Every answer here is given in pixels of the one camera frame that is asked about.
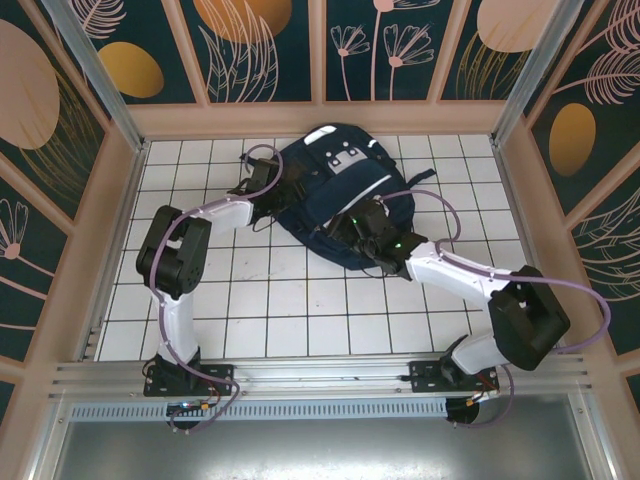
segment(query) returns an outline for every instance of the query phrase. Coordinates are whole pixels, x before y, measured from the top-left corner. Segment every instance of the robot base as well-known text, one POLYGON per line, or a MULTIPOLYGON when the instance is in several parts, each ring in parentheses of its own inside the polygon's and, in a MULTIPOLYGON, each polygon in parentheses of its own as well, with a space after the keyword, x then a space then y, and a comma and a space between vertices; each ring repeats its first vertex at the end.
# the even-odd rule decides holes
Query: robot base
MULTIPOLYGON (((211 377, 233 380, 234 367, 228 364, 200 364, 199 355, 190 366, 211 377)), ((191 375, 181 367, 164 360, 160 355, 146 370, 143 394, 145 397, 209 397, 211 385, 191 375)), ((221 397, 231 395, 229 385, 214 384, 221 397)))
MULTIPOLYGON (((402 380, 411 382, 413 393, 451 393, 451 392, 474 392, 485 390, 486 385, 475 375, 465 375, 453 384, 441 373, 442 363, 440 360, 409 362, 409 375, 402 380)), ((498 390, 498 377, 495 368, 487 368, 479 372, 484 379, 498 390)))

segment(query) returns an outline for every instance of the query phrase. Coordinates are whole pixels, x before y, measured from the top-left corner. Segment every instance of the backpack strap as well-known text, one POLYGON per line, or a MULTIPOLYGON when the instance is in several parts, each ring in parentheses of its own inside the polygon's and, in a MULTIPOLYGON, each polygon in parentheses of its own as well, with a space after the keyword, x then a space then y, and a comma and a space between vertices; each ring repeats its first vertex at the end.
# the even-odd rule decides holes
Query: backpack strap
POLYGON ((429 168, 424 172, 418 173, 415 177, 407 182, 407 186, 409 188, 415 187, 422 180, 426 180, 427 178, 431 178, 436 174, 436 171, 433 168, 429 168))

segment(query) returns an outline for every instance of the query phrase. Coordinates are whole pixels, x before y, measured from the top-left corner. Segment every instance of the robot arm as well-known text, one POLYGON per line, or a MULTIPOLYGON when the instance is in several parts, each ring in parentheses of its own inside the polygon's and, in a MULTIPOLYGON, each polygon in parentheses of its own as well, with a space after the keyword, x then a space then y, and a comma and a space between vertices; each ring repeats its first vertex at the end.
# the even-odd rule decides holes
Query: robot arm
POLYGON ((510 272, 447 253, 469 269, 461 268, 444 259, 434 242, 398 232, 376 200, 362 201, 337 215, 329 234, 373 259, 385 273, 438 285, 490 315, 491 332, 465 335, 441 357, 441 374, 454 385, 465 376, 507 363, 534 370, 569 330, 569 319, 548 285, 493 278, 541 277, 538 270, 525 265, 510 272))

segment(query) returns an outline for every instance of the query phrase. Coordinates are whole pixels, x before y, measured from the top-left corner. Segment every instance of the metal bar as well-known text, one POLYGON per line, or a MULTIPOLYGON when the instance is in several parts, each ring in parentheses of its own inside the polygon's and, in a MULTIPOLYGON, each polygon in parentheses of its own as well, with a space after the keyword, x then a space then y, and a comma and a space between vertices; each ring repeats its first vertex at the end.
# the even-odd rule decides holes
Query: metal bar
MULTIPOLYGON (((413 360, 435 360, 439 354, 367 357, 233 360, 243 398, 339 399, 415 396, 466 396, 468 392, 414 394, 407 382, 413 360)), ((50 398, 149 401, 142 396, 142 362, 61 364, 50 386, 50 398)), ((569 393, 589 388, 580 355, 551 356, 535 372, 514 369, 516 393, 569 393)), ((506 378, 499 376, 501 384, 506 378)))
POLYGON ((134 151, 141 147, 141 135, 127 110, 122 96, 115 89, 109 74, 98 57, 95 47, 87 38, 71 9, 70 2, 42 0, 54 25, 67 46, 93 84, 102 103, 134 151))
POLYGON ((498 147, 504 144, 516 126, 529 99, 544 78, 565 36, 578 18, 584 0, 558 2, 538 44, 529 55, 507 103, 494 128, 494 139, 498 147))
POLYGON ((102 324, 102 315, 107 309, 109 294, 111 293, 114 279, 118 272, 120 252, 129 226, 129 214, 133 210, 136 201, 138 184, 140 183, 144 165, 149 155, 150 145, 149 142, 145 142, 142 148, 134 155, 133 161, 131 162, 127 175, 127 186, 116 210, 116 222, 111 232, 107 255, 103 258, 102 265, 100 265, 98 287, 94 290, 94 297, 87 310, 88 315, 84 323, 84 332, 83 335, 80 336, 82 340, 76 346, 74 358, 78 361, 84 360, 85 358, 85 352, 92 334, 92 329, 102 324))

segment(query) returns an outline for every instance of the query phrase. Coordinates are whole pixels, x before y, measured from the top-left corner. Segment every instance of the orange circle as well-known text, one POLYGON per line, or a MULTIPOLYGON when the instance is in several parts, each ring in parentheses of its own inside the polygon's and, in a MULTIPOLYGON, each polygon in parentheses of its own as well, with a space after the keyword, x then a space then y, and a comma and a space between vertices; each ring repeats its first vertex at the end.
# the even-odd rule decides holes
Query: orange circle
POLYGON ((194 0, 193 3, 202 21, 216 35, 234 43, 261 39, 261 34, 251 33, 260 28, 260 18, 275 37, 289 23, 292 9, 291 0, 194 0))

